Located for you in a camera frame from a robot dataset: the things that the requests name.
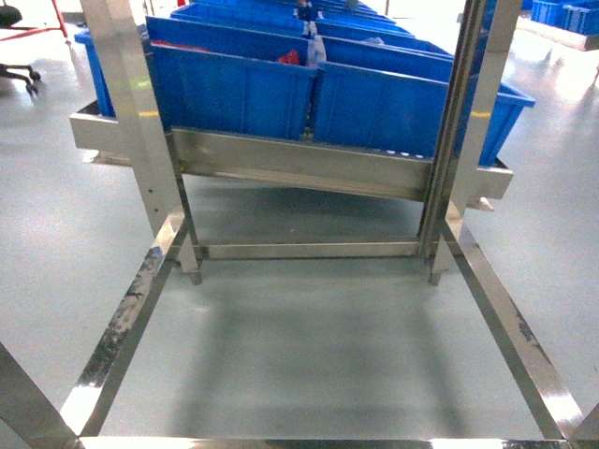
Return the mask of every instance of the red item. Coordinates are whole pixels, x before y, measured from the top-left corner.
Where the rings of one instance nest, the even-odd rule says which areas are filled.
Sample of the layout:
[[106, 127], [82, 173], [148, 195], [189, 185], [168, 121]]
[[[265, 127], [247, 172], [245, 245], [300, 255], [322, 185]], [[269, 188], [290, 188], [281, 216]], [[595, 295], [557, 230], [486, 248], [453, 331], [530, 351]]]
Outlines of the red item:
[[282, 64], [291, 64], [291, 65], [300, 65], [300, 56], [295, 50], [290, 51], [285, 56], [281, 56], [277, 59], [277, 63]]

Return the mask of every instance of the office chair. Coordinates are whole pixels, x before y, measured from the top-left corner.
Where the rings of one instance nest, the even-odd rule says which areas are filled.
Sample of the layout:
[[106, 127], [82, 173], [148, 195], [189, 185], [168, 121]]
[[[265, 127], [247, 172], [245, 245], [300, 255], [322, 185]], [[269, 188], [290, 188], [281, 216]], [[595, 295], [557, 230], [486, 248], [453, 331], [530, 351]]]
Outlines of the office chair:
[[[2, 3], [3, 5], [0, 6], [0, 28], [10, 28], [12, 25], [22, 20], [22, 15], [15, 7], [7, 5], [6, 0], [2, 0]], [[29, 77], [9, 72], [9, 70], [27, 70], [29, 72]], [[41, 80], [41, 75], [39, 75], [39, 72], [36, 72], [30, 65], [0, 64], [0, 78], [25, 81], [25, 89], [27, 89], [27, 93], [32, 95], [33, 93], [37, 94], [37, 87], [33, 81]]]

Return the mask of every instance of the vertical metal post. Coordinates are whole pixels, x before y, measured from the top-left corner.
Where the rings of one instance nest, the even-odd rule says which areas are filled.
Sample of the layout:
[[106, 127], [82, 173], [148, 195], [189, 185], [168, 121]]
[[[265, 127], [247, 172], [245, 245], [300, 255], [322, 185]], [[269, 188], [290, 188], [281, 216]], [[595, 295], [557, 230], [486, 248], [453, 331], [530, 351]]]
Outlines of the vertical metal post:
[[78, 447], [75, 433], [2, 343], [0, 419], [33, 449]]
[[165, 136], [156, 105], [143, 43], [147, 44], [141, 4], [129, 0], [82, 0], [119, 126], [153, 234], [172, 210], [184, 210], [189, 236], [180, 252], [183, 271], [199, 283], [193, 245], [197, 236], [177, 168], [172, 142]]
[[436, 249], [434, 242], [449, 202], [460, 218], [466, 210], [519, 11], [515, 0], [468, 0], [464, 9], [419, 233], [421, 255], [435, 253], [431, 283], [452, 260], [446, 242], [440, 239]]

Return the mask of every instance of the blue crate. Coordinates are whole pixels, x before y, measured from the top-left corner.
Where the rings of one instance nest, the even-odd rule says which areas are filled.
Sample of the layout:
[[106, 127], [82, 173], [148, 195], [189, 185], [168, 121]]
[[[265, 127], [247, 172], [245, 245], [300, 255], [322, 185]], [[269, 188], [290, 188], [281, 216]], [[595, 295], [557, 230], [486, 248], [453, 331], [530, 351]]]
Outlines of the blue crate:
[[393, 32], [401, 32], [399, 26], [395, 24], [391, 19], [383, 18], [365, 18], [354, 14], [340, 14], [336, 12], [325, 12], [323, 18], [318, 19], [317, 23], [333, 23], [342, 26], [359, 26], [361, 28], [368, 28], [372, 30], [387, 30]]
[[[433, 157], [451, 61], [364, 45], [369, 48], [356, 49], [352, 55], [346, 43], [323, 40], [328, 61], [321, 63], [316, 84], [314, 139]], [[502, 85], [481, 166], [495, 162], [523, 108], [533, 105], [531, 98]]]
[[259, 0], [198, 0], [194, 3], [208, 7], [238, 7], [242, 9], [251, 9], [256, 14], [281, 14], [290, 18], [293, 18], [293, 11], [295, 9], [292, 5], [276, 3], [265, 4]]
[[575, 2], [563, 7], [566, 30], [580, 35], [599, 35], [599, 1]]
[[305, 62], [307, 39], [173, 19], [147, 23], [153, 42], [210, 50], [152, 45], [165, 124], [295, 140], [303, 134], [317, 71], [273, 61], [295, 50]]
[[251, 32], [211, 23], [148, 17], [148, 34], [152, 41], [200, 47], [212, 53], [224, 53], [265, 61], [276, 61], [295, 50], [299, 61], [306, 64], [308, 40], [300, 37], [278, 36]]
[[533, 0], [533, 13], [531, 20], [545, 25], [557, 26], [563, 28], [565, 20], [564, 5], [572, 1], [563, 0]]
[[303, 22], [293, 16], [285, 17], [276, 12], [256, 14], [251, 9], [244, 8], [215, 7], [193, 3], [176, 9], [170, 14], [170, 17], [279, 35], [301, 36], [303, 33]]
[[102, 73], [102, 67], [100, 61], [97, 58], [95, 52], [94, 42], [89, 31], [78, 33], [75, 35], [75, 42], [85, 45], [87, 51], [87, 59], [90, 63], [90, 70], [92, 71], [92, 79], [94, 80], [95, 94], [97, 96], [97, 105], [100, 109], [100, 113], [106, 117], [115, 117], [114, 107], [112, 101], [110, 101], [109, 89], [104, 80], [104, 74]]
[[[212, 1], [215, 4], [220, 3], [219, 0], [195, 0], [197, 2], [206, 2]], [[269, 8], [272, 5], [285, 5], [289, 7], [297, 7], [298, 2], [296, 0], [255, 0], [256, 2], [265, 5], [266, 8]], [[327, 10], [328, 8], [338, 9], [346, 12], [361, 12], [361, 13], [370, 13], [374, 15], [378, 15], [376, 11], [367, 7], [363, 3], [358, 4], [358, 7], [355, 9], [350, 9], [345, 4], [344, 0], [336, 1], [336, 0], [314, 0], [311, 2], [313, 7], [316, 9]]]
[[318, 34], [322, 36], [338, 37], [357, 42], [363, 42], [368, 38], [380, 37], [385, 46], [397, 47], [402, 49], [411, 49], [416, 51], [427, 51], [431, 53], [443, 54], [447, 58], [452, 56], [446, 51], [426, 40], [418, 40], [413, 35], [404, 33], [393, 33], [389, 31], [376, 31], [368, 28], [346, 27], [333, 23], [319, 23]]

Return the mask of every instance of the red pole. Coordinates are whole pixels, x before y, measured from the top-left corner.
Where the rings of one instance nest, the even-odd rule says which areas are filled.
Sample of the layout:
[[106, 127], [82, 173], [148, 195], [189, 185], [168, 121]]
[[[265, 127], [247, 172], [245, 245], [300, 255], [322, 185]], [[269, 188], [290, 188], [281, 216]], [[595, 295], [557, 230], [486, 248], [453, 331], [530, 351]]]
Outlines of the red pole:
[[63, 13], [60, 12], [60, 10], [58, 9], [58, 5], [56, 5], [56, 0], [52, 0], [52, 5], [54, 6], [54, 12], [56, 12], [56, 19], [58, 19], [58, 27], [60, 28], [60, 31], [63, 32], [63, 36], [65, 37], [65, 39], [68, 39], [68, 33], [66, 32], [65, 19], [63, 19]]

